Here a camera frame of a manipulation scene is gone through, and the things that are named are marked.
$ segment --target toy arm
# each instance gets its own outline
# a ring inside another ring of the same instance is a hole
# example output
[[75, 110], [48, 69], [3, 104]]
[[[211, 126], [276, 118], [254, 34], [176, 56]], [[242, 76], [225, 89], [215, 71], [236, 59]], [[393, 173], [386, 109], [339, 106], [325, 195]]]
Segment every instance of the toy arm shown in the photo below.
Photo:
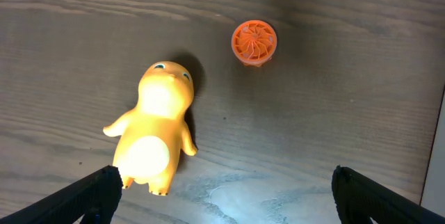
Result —
[[190, 156], [195, 155], [197, 152], [197, 148], [192, 142], [192, 136], [190, 135], [190, 130], [188, 130], [187, 123], [184, 123], [182, 129], [182, 150]]
[[133, 110], [124, 113], [113, 124], [104, 127], [104, 134], [109, 137], [122, 135], [130, 123], [132, 112]]

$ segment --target toy figure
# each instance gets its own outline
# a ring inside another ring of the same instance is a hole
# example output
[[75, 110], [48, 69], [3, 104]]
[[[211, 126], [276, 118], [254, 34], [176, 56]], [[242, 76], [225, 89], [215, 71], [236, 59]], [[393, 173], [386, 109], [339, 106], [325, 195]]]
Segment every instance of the toy figure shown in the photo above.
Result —
[[193, 82], [179, 64], [163, 61], [151, 66], [139, 82], [136, 107], [104, 128], [107, 136], [121, 136], [113, 166], [119, 168], [123, 188], [133, 180], [149, 184], [155, 195], [167, 195], [181, 149], [195, 155], [184, 114], [193, 101]]

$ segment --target rubber duck toy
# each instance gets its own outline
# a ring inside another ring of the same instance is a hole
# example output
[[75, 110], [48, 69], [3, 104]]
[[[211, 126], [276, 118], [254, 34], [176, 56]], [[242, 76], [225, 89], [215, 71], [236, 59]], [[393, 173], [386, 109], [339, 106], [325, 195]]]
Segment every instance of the rubber duck toy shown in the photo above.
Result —
[[149, 184], [149, 192], [167, 195], [183, 150], [193, 156], [184, 114], [193, 101], [193, 82], [181, 65], [155, 63], [139, 82], [136, 107], [104, 128], [107, 136], [121, 136], [114, 155], [123, 188], [135, 181]]

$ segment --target orange turbine wheel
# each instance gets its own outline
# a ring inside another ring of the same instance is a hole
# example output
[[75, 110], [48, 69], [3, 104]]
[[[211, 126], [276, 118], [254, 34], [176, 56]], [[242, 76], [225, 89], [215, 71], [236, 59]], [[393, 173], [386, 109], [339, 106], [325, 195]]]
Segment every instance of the orange turbine wheel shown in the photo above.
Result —
[[242, 23], [232, 36], [232, 49], [244, 65], [261, 66], [270, 60], [277, 48], [277, 34], [260, 20]]

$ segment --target toy head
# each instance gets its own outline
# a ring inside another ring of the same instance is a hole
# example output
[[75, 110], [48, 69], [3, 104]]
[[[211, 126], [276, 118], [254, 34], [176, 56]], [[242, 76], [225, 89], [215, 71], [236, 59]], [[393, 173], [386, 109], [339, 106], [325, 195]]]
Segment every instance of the toy head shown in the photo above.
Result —
[[176, 118], [185, 113], [192, 101], [192, 77], [177, 63], [155, 63], [139, 82], [137, 106], [147, 113]]

